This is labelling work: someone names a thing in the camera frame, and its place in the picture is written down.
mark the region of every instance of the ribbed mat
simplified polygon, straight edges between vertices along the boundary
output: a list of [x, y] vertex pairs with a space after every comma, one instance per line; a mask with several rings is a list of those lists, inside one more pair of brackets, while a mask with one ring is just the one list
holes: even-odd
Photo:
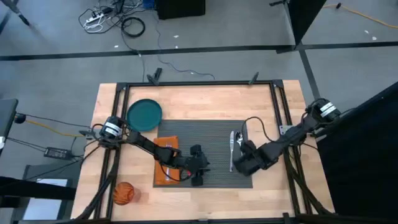
[[[243, 121], [230, 120], [162, 120], [158, 137], [178, 136], [178, 144], [183, 156], [190, 156], [190, 147], [200, 144], [210, 165], [203, 176], [201, 188], [252, 188], [251, 177], [245, 177], [235, 170], [229, 171], [229, 135], [240, 131]], [[235, 142], [234, 157], [241, 155], [239, 144]], [[154, 187], [192, 187], [191, 180], [173, 185]]]

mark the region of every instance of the gray floor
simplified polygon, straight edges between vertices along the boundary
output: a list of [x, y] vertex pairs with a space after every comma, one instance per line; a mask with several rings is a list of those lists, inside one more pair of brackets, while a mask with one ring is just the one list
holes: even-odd
[[[282, 6], [269, 7], [273, 0], [207, 1], [206, 15], [160, 21], [162, 48], [220, 47], [235, 45], [293, 44], [292, 32]], [[119, 29], [106, 34], [86, 34], [77, 17], [97, 0], [20, 0], [18, 6], [33, 29], [12, 15], [0, 35], [0, 55], [65, 54], [127, 50]], [[396, 0], [352, 0], [344, 5], [398, 25]], [[0, 4], [0, 19], [7, 10]], [[128, 39], [139, 50], [157, 49], [154, 12], [137, 13], [146, 23], [146, 32]], [[304, 44], [397, 41], [398, 29], [391, 29], [350, 12], [323, 9], [303, 38]], [[397, 47], [367, 49], [307, 50], [308, 59], [321, 96], [342, 111], [355, 107], [398, 81]], [[274, 51], [211, 52], [161, 55], [179, 69], [212, 73], [217, 80], [248, 80], [256, 72], [259, 79], [300, 80], [306, 103], [313, 95], [298, 52], [277, 55]], [[143, 56], [145, 74], [157, 67], [162, 81], [211, 80], [209, 76], [177, 73], [162, 65], [156, 55]], [[104, 82], [141, 82], [142, 62], [137, 56], [71, 58], [0, 62], [0, 97], [18, 98], [17, 110], [66, 122], [91, 122], [98, 85]], [[44, 122], [63, 132], [77, 132], [62, 124]], [[72, 138], [63, 137], [31, 124], [15, 124], [10, 136], [42, 146], [70, 148]], [[82, 153], [84, 140], [73, 147]], [[0, 157], [0, 175], [22, 178], [26, 165], [60, 164], [41, 152], [8, 142]], [[9, 219], [10, 210], [0, 209], [0, 220]]]

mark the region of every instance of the wooden tabletop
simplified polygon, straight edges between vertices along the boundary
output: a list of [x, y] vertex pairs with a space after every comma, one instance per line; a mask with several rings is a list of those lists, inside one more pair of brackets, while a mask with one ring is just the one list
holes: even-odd
[[[104, 123], [111, 115], [116, 84], [101, 84], [95, 104], [92, 124]], [[284, 80], [284, 88], [294, 124], [300, 122], [305, 109], [304, 98], [298, 80]], [[134, 87], [129, 93], [129, 103], [150, 98], [157, 101], [163, 111], [162, 119], [236, 119], [260, 117], [270, 138], [279, 134], [274, 107], [268, 85], [212, 85], [212, 86], [148, 86]], [[121, 112], [121, 96], [118, 116]], [[278, 99], [283, 117], [283, 108]], [[248, 137], [256, 146], [267, 142], [259, 121], [247, 123]], [[142, 133], [148, 139], [157, 137], [157, 129]], [[314, 139], [307, 144], [316, 146]], [[73, 205], [72, 218], [77, 217], [98, 189], [104, 149], [98, 149], [84, 162]], [[321, 203], [333, 210], [330, 193], [318, 152], [302, 146], [301, 155], [308, 187]], [[219, 218], [271, 218], [281, 217], [283, 212], [294, 216], [284, 160], [268, 170], [252, 175], [252, 189], [193, 189], [153, 188], [154, 159], [136, 146], [124, 145], [117, 183], [129, 182], [141, 191], [138, 202], [114, 205], [112, 220], [191, 220]], [[300, 190], [297, 190], [300, 209], [304, 212]], [[105, 217], [107, 191], [103, 199], [102, 217]]]

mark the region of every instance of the black box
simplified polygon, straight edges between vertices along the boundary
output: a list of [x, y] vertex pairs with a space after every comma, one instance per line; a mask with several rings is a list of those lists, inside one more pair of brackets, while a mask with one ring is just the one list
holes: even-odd
[[202, 16], [206, 12], [206, 0], [155, 0], [159, 19]]

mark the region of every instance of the teal plate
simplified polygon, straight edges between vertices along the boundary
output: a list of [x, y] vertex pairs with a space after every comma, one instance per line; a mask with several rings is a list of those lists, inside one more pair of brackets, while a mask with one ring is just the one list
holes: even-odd
[[135, 131], [150, 131], [160, 124], [162, 108], [150, 99], [133, 103], [127, 112], [127, 122]]

